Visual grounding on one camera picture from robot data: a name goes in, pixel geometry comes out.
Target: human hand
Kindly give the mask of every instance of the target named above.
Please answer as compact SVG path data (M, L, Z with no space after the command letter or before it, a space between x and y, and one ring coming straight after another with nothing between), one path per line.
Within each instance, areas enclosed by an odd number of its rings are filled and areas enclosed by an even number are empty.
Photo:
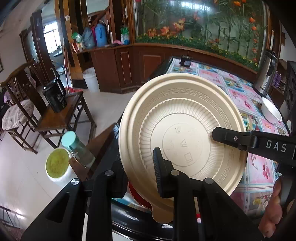
M268 202L264 215L258 226L261 233L267 238L270 238L273 235L276 229L276 224L280 222L283 216L283 210L280 205L280 197L279 197L280 191L281 191L281 177L279 177L274 184L274 189L273 189L271 198ZM289 212L293 202L294 200L289 203L287 207L287 212Z

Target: window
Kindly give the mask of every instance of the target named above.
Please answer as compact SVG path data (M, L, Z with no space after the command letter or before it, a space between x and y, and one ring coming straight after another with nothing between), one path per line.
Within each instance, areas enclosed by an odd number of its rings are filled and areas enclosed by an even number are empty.
M55 50L62 48L57 22L45 25L43 33L48 53L53 53Z

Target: glass display case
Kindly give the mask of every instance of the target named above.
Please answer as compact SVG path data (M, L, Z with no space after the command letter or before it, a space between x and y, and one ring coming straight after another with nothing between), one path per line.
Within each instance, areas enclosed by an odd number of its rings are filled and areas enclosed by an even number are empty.
M181 45L255 71L266 44L261 0L133 0L136 42Z

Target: stainless steel thermos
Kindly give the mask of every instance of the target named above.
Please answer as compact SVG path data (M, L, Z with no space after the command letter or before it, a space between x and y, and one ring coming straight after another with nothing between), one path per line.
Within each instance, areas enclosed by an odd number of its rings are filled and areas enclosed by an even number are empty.
M253 89L261 96L265 97L273 82L277 69L277 55L272 50L266 50L262 56L262 62L253 84Z

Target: chair cushion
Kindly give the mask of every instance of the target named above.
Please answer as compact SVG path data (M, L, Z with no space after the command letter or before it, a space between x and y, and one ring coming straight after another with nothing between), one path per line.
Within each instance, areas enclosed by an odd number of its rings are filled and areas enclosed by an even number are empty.
M30 100L23 100L20 102L24 107L26 112L31 116L33 114L34 105ZM2 129L10 130L19 127L27 121L27 117L20 110L20 108L15 104L6 111L2 118Z

